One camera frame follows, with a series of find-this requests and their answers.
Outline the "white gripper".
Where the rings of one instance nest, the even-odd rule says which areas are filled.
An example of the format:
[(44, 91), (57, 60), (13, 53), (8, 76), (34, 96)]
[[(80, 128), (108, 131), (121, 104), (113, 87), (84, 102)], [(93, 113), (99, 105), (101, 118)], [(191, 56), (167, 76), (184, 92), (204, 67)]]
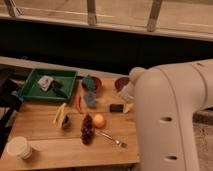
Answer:
[(134, 85), (131, 82), (122, 88), (120, 91), (120, 97), (128, 102), (124, 105), (123, 112), (130, 112), (134, 108), (134, 104), (130, 103), (134, 100)]

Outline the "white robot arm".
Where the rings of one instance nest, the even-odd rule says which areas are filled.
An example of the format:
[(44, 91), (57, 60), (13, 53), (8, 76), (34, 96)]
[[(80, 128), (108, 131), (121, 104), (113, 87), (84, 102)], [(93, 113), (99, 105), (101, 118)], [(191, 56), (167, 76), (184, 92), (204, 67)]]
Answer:
[(213, 107), (213, 59), (135, 67), (129, 79), (141, 171), (200, 171), (193, 114)]

